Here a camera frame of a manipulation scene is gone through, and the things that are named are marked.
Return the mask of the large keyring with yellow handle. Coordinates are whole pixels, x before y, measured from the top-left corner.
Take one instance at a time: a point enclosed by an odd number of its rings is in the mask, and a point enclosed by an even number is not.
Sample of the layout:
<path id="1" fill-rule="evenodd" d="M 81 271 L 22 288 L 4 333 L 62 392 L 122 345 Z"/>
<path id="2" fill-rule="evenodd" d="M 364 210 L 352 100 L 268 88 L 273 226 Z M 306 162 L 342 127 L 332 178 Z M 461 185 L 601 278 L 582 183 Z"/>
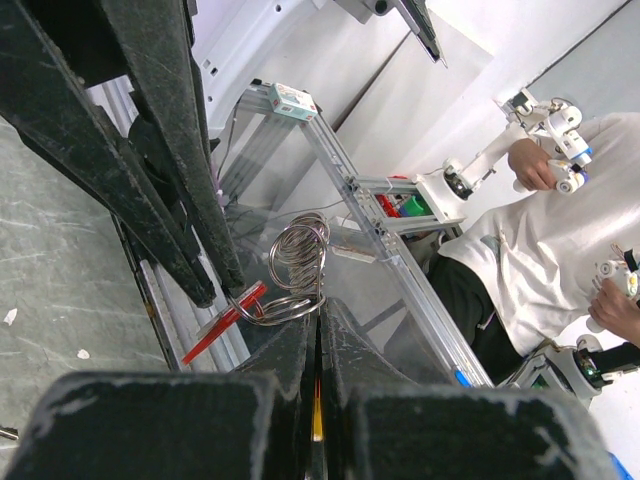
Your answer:
<path id="1" fill-rule="evenodd" d="M 269 251 L 268 270 L 273 283 L 288 295 L 269 304 L 272 324 L 297 320 L 324 305 L 329 240 L 330 227 L 318 211 L 296 216 L 276 237 Z"/>

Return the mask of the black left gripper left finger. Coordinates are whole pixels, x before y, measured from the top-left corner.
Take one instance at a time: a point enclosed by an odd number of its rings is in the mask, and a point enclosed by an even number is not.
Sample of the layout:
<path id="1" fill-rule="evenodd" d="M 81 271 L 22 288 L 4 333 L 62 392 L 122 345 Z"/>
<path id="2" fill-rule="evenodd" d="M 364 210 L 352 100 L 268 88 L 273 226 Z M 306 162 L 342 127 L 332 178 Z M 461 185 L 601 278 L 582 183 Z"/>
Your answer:
<path id="1" fill-rule="evenodd" d="M 301 479 L 312 397 L 308 318 L 228 373 L 70 373 L 40 398 L 6 477 Z"/>

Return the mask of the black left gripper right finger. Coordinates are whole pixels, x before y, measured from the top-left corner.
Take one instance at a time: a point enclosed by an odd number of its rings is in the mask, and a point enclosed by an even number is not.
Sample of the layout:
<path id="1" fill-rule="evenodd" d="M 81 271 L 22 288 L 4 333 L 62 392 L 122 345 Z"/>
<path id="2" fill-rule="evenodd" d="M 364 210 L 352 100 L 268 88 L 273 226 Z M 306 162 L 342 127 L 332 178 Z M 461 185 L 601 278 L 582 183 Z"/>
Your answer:
<path id="1" fill-rule="evenodd" d="M 615 479 L 595 423 L 545 390 L 420 385 L 365 341 L 344 302 L 321 309 L 322 408 L 331 479 Z"/>

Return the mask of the red key tag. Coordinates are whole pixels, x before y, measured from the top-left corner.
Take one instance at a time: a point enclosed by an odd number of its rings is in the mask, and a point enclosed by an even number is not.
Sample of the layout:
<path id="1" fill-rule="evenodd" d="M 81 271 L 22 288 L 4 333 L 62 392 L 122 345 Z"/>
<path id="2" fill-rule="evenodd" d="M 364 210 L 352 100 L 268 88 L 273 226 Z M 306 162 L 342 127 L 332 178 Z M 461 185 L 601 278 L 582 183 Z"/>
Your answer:
<path id="1" fill-rule="evenodd" d="M 267 292 L 264 282 L 258 280 L 251 287 L 235 299 L 236 303 L 247 312 L 253 309 L 260 310 L 258 303 L 261 297 Z M 190 365 L 194 359 L 209 348 L 223 333 L 233 326 L 242 314 L 234 306 L 227 306 L 221 313 L 216 314 L 207 324 L 205 324 L 196 334 L 197 342 L 182 358 L 183 365 Z"/>

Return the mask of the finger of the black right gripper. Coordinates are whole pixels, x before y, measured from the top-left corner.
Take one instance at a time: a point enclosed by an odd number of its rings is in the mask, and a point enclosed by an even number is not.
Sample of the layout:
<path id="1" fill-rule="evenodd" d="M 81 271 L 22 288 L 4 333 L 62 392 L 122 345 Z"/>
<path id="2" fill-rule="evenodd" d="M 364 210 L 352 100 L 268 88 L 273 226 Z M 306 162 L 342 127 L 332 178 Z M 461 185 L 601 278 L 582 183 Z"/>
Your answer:
<path id="1" fill-rule="evenodd" d="M 22 1 L 1 4 L 1 115 L 27 145 L 116 215 L 198 306 L 215 288 L 139 156 L 92 103 Z"/>
<path id="2" fill-rule="evenodd" d="M 168 149 L 187 216 L 223 287 L 245 277 L 214 192 L 204 98 L 183 1 L 102 1 L 148 121 Z"/>

